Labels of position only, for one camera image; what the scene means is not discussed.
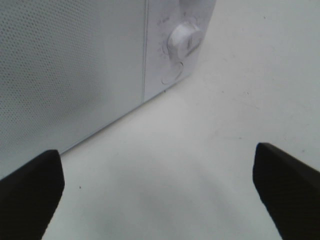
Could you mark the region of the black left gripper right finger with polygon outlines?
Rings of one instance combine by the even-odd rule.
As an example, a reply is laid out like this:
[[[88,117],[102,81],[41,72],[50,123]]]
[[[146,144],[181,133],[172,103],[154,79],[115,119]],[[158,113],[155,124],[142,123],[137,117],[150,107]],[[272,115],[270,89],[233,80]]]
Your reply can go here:
[[[255,150],[252,180],[284,240],[320,238],[320,173],[276,146]]]

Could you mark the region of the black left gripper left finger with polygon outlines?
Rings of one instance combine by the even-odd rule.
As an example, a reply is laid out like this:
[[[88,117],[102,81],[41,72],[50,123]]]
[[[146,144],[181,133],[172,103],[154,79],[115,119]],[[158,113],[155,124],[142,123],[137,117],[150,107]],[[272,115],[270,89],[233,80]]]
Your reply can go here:
[[[65,188],[60,154],[47,150],[0,181],[0,238],[42,239]]]

